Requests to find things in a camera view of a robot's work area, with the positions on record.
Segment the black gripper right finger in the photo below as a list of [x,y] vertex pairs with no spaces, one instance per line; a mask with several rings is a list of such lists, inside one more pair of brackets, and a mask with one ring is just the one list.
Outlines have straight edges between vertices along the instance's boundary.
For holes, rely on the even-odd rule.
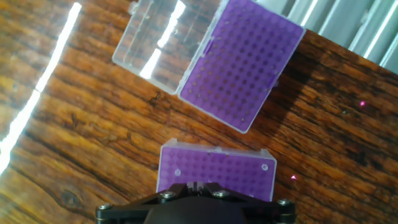
[[295,223],[295,204],[283,198],[277,202],[266,202],[222,187],[213,182],[201,187],[201,195],[211,197],[216,202],[230,205],[228,214],[239,214],[246,223]]

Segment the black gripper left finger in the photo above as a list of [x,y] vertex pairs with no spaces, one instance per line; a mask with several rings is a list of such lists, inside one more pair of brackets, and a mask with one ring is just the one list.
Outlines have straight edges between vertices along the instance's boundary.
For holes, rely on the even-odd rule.
[[146,196],[135,202],[125,205],[115,205],[104,203],[96,207],[95,223],[127,223],[127,221],[138,221],[145,219],[156,205],[172,202],[190,196],[197,196],[200,193],[199,182],[189,182],[187,184],[172,184],[168,189],[155,194]]

